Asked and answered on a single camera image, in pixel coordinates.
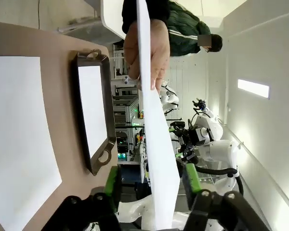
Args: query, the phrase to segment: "black sleeve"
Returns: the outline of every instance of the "black sleeve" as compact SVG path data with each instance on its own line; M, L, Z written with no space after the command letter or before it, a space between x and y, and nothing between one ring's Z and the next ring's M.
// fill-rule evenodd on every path
M159 19L167 25L169 18L168 0L146 0L150 19ZM126 34L130 25L137 19L136 0L124 0L122 30Z

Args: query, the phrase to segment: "human hand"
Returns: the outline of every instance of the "human hand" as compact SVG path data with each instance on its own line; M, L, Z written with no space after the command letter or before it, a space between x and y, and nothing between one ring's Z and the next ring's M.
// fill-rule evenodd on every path
M168 29L158 19L151 20L151 89L160 91L170 58ZM130 25L124 41L124 56L131 65L129 77L137 79L140 75L137 22Z

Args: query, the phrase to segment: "black tray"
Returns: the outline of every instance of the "black tray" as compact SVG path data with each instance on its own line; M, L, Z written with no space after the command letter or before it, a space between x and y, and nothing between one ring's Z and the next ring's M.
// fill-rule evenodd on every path
M80 98L79 73L80 66L100 66L101 68L101 83L104 101L104 113L107 129L107 138L99 149L90 158L90 152L87 141L86 128L84 123L84 116ZM75 59L71 62L71 89L73 95L74 113L78 124L80 144L82 147L83 157L88 170L96 175L100 168L109 163L111 160L111 150L116 143L116 130L114 109L111 94L111 77L109 58L101 54L100 50L93 50L87 53L79 52ZM104 151L108 153L106 161L101 162L99 158Z

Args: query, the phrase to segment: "black hair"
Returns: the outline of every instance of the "black hair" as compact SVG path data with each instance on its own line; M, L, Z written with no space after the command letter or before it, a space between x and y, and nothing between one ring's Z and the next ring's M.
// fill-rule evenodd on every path
M223 47L223 38L219 35L211 34L211 48L208 52L219 52Z

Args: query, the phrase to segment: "sheet of paper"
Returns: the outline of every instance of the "sheet of paper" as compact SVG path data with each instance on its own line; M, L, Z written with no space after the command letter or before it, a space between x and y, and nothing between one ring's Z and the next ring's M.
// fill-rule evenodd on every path
M107 138L101 68L100 66L82 66L78 68L78 73L82 111L92 158Z
M39 57L0 57L0 224L21 231L61 184Z
M158 92L150 89L150 19L144 0L137 1L137 25L144 128L156 230L170 229L180 177Z

